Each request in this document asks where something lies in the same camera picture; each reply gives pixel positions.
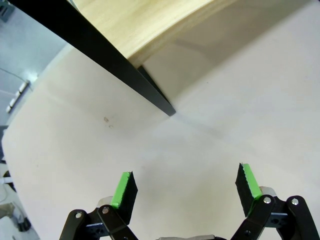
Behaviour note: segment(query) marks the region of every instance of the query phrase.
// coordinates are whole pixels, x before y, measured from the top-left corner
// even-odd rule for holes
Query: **wooden board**
[[[179,33],[236,0],[75,0],[79,11],[139,67]]]

